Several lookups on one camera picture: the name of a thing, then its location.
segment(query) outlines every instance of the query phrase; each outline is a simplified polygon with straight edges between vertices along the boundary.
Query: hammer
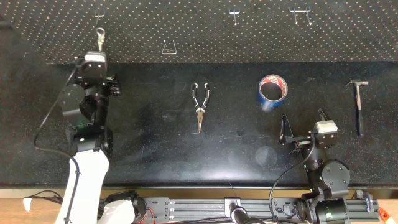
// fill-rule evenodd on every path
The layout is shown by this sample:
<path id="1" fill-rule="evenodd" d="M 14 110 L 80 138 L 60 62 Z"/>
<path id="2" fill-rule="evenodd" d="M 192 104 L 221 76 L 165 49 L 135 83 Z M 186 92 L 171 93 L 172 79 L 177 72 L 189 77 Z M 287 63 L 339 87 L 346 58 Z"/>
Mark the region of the hammer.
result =
<path id="1" fill-rule="evenodd" d="M 356 124 L 358 125 L 358 135 L 363 135 L 363 121 L 362 121 L 362 112 L 361 112 L 361 94 L 359 94 L 359 87 L 366 86 L 369 84 L 368 81 L 362 81 L 359 79 L 351 80 L 347 83 L 346 86 L 349 84 L 354 84 L 355 86 L 355 94 L 356 94 Z"/>

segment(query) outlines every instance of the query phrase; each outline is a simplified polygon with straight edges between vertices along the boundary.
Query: hammer handle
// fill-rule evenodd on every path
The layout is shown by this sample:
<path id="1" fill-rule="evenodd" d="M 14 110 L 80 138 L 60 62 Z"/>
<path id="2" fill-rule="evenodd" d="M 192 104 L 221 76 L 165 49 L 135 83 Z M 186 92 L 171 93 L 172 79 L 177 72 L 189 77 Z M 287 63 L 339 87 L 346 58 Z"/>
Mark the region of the hammer handle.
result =
<path id="1" fill-rule="evenodd" d="M 362 110 L 357 110 L 356 123 L 358 124 L 358 135 L 362 136 L 363 133 L 363 121 L 362 121 Z"/>

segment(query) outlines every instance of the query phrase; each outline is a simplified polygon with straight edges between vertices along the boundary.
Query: black tabletop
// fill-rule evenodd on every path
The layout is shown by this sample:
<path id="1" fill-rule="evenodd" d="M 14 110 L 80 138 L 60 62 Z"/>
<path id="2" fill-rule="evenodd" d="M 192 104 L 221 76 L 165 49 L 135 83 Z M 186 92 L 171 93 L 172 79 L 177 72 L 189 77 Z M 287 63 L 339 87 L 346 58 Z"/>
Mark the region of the black tabletop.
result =
<path id="1" fill-rule="evenodd" d="M 68 160 L 37 152 L 34 134 L 72 69 L 44 66 L 20 43 L 3 46 L 0 71 L 0 184 L 13 187 L 65 187 Z M 397 187 L 398 64 L 394 62 L 305 62 L 111 65 L 122 95 L 110 99 L 108 125 L 113 156 L 104 187 L 270 187 L 302 160 L 292 146 L 277 144 L 286 113 L 296 136 L 308 133 L 323 108 L 339 127 L 330 158 L 351 169 L 350 187 Z M 257 86 L 269 74 L 289 88 L 283 104 L 260 110 Z M 356 135 L 351 79 L 361 88 L 365 136 Z M 210 86 L 210 103 L 198 134 L 191 84 Z M 66 121 L 59 107 L 46 123 L 39 144 L 66 150 Z M 304 188 L 304 169 L 293 170 L 281 187 Z"/>

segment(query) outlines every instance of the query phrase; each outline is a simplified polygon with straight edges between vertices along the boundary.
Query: wooden floor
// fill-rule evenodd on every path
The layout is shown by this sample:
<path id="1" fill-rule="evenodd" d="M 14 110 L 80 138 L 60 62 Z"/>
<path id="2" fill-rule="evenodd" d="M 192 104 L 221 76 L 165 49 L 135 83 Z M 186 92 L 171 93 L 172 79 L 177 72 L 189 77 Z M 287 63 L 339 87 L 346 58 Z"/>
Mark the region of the wooden floor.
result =
<path id="1" fill-rule="evenodd" d="M 267 198 L 266 190 L 235 190 L 236 195 L 241 198 Z M 30 195 L 29 190 L 23 190 L 22 197 Z M 101 198 L 113 193 L 114 190 L 103 191 Z M 233 192 L 222 194 L 225 190 L 199 190 L 192 194 L 192 190 L 139 190 L 139 194 L 143 197 L 166 197 L 164 194 L 172 195 L 172 198 L 223 198 L 233 196 Z M 5 197 L 5 191 L 0 191 L 0 196 Z M 303 191 L 277 191 L 276 197 L 298 197 Z M 0 223 L 1 224 L 30 224 L 30 223 L 54 223 L 60 210 L 60 205 L 45 200 L 33 200 L 30 212 L 26 212 L 22 199 L 16 199 L 9 195 L 9 199 L 0 199 Z M 394 220 L 398 221 L 398 200 L 379 200 L 379 205 L 385 209 Z M 366 224 L 383 223 L 366 222 Z"/>

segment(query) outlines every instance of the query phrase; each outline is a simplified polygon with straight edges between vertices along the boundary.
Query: perforated board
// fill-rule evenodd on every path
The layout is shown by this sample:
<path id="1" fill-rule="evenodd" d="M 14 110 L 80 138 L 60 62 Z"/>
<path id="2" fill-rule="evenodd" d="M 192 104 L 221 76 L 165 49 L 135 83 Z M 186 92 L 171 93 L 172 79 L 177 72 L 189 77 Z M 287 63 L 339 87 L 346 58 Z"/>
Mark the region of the perforated board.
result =
<path id="1" fill-rule="evenodd" d="M 289 8 L 307 7 L 312 25 L 296 24 Z M 95 27 L 113 63 L 398 60 L 397 0 L 1 0 L 0 14 L 48 63 L 96 49 Z"/>

